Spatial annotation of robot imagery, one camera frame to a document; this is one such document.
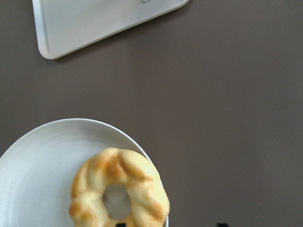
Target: donut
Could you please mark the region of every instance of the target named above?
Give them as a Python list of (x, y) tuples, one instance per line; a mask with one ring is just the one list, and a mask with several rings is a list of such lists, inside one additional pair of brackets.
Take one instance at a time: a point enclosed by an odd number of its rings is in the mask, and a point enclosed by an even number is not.
[[(126, 188), (131, 213), (123, 220), (111, 217), (102, 196), (109, 185)], [(87, 160), (71, 187), (69, 214), (75, 227), (162, 227), (169, 214), (169, 200), (156, 167), (143, 155), (107, 148)]]

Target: table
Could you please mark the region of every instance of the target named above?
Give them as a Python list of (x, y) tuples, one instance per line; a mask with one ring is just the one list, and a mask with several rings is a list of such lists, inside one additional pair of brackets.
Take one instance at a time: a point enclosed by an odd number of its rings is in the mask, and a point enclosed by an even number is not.
[(31, 1), (0, 2), (0, 152), (89, 118), (149, 154), (171, 227), (303, 223), (303, 2), (190, 0), (57, 60)]

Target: bread hole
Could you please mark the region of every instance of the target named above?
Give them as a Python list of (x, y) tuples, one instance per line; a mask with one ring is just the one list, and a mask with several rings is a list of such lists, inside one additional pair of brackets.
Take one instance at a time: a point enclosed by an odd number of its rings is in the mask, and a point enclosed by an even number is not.
[(102, 201), (112, 219), (123, 220), (132, 212), (131, 201), (123, 185), (110, 184), (102, 196)]

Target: plate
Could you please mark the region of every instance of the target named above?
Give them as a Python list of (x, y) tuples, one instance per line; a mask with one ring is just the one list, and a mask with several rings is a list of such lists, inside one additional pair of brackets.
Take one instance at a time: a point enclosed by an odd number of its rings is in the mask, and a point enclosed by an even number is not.
[(188, 0), (33, 0), (39, 51), (57, 59)]
[(131, 149), (151, 161), (128, 135), (90, 119), (50, 122), (18, 139), (0, 158), (0, 226), (73, 227), (68, 213), (73, 177), (108, 147)]

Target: white plate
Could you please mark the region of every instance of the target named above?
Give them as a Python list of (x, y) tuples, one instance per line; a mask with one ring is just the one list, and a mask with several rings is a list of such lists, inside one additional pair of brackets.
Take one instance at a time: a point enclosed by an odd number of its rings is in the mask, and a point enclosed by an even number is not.
[(33, 0), (39, 51), (47, 59), (59, 58), (187, 1)]
[(89, 119), (47, 123), (18, 139), (0, 158), (0, 227), (73, 227), (68, 213), (73, 177), (108, 147), (148, 158), (119, 129)]

